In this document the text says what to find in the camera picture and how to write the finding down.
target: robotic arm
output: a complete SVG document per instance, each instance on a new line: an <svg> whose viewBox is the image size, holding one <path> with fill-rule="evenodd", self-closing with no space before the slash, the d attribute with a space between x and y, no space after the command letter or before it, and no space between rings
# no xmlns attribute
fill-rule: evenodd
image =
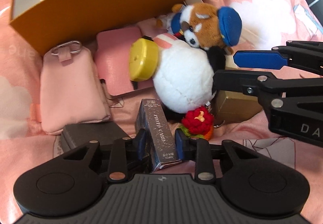
<svg viewBox="0 0 323 224"><path fill-rule="evenodd" d="M289 66L323 75L323 43L287 41L272 51L238 51L234 61L241 68ZM219 70L214 83L218 90L258 97L271 132L323 147L323 78L277 79L271 72Z"/></svg>

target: pink plush stripe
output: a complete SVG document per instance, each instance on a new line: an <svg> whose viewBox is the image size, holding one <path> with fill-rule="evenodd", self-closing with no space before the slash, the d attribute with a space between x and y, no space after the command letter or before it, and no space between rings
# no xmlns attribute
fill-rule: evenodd
<svg viewBox="0 0 323 224"><path fill-rule="evenodd" d="M167 36L167 37L169 37L170 39L172 39L172 40L177 40L178 38L176 38L175 36L173 36L173 35L171 35L171 34L169 34L169 33L165 33L165 34L163 34L163 35L165 35L165 36Z"/></svg>
<svg viewBox="0 0 323 224"><path fill-rule="evenodd" d="M161 38L154 38L154 42L161 48L170 48L172 46L171 43L168 43L167 41Z"/></svg>

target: pink pouch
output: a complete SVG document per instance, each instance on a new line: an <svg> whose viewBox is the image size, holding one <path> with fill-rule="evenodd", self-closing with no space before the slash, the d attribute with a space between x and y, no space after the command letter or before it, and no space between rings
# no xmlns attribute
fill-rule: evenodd
<svg viewBox="0 0 323 224"><path fill-rule="evenodd" d="M89 49L72 41L47 52L40 76L42 128L58 135L68 124L110 120L109 105Z"/></svg>

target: white cloud print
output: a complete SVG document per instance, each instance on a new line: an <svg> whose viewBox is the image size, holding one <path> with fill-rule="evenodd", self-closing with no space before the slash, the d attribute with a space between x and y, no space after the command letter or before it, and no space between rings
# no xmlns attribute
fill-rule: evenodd
<svg viewBox="0 0 323 224"><path fill-rule="evenodd" d="M28 131L29 92L21 86L11 86L0 76L0 140L24 136Z"/></svg>
<svg viewBox="0 0 323 224"><path fill-rule="evenodd" d="M239 43L249 42L255 50L271 50L282 44L281 33L296 31L291 5L285 0L252 0L230 5L240 15L242 32Z"/></svg>

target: small tag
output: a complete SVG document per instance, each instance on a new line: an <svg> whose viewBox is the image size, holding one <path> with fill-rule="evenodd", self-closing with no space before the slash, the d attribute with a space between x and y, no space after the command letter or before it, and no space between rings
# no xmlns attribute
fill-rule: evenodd
<svg viewBox="0 0 323 224"><path fill-rule="evenodd" d="M71 49L69 46L60 47L58 49L59 62L63 62L72 58Z"/></svg>

